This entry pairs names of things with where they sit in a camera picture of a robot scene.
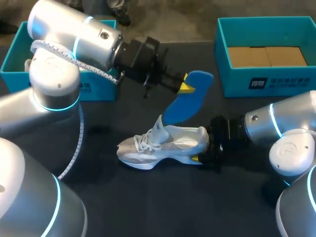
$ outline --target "teal box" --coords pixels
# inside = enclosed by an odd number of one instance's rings
[[[228,47],[299,47],[307,66],[233,68]],[[293,96],[316,89],[316,24],[311,17],[219,18],[215,58],[225,97]]]
[[[117,24],[115,20],[101,21],[113,28]],[[33,40],[28,34],[27,22],[21,23],[11,47],[1,67],[1,76],[11,93],[23,90],[30,86],[29,73],[24,72],[24,63],[32,59],[30,51]],[[111,69],[109,72],[117,77],[118,72]],[[117,86],[111,81],[88,71],[82,71],[81,77],[81,101],[114,101],[117,97]]]

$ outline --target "shoe insole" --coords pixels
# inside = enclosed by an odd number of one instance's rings
[[[192,71],[185,79],[185,83],[195,91],[188,94],[178,94],[177,98],[168,106],[162,115],[163,125],[173,125],[184,122],[194,116],[201,108],[204,97],[214,81],[211,73]]]

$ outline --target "floor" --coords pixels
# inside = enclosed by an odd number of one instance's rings
[[[37,0],[9,0],[19,5],[1,13],[19,25],[26,21]],[[83,0],[87,14],[104,19],[105,0]],[[315,0],[130,0],[132,24],[120,27],[126,41],[146,36],[161,42],[213,41],[218,17],[309,15],[316,19]],[[14,36],[0,36],[0,45],[10,45]]]

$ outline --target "white sneaker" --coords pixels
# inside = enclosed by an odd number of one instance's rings
[[[118,144],[117,156],[137,169],[152,169],[165,158],[173,158],[184,164],[201,164],[192,157],[206,151],[208,144],[204,127],[164,127],[160,115],[147,133]]]

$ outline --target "black table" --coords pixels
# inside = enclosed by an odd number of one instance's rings
[[[215,76],[203,108],[181,126],[207,126],[216,115],[244,114],[280,100],[225,99],[213,44],[168,46],[168,61],[174,69],[204,70]],[[2,57],[6,51],[7,48],[2,48]],[[273,173],[269,149],[250,148],[231,154],[225,159],[221,173],[172,160],[164,160],[150,171],[132,169],[119,162],[116,145],[152,128],[175,98],[161,87],[154,89],[147,100],[142,98],[143,92],[142,87],[126,80],[117,102],[81,104],[84,145],[65,182],[85,203],[87,236],[278,237],[274,207],[262,195],[262,187]],[[50,171],[58,173],[74,152],[78,126],[75,118],[25,134],[14,142]]]

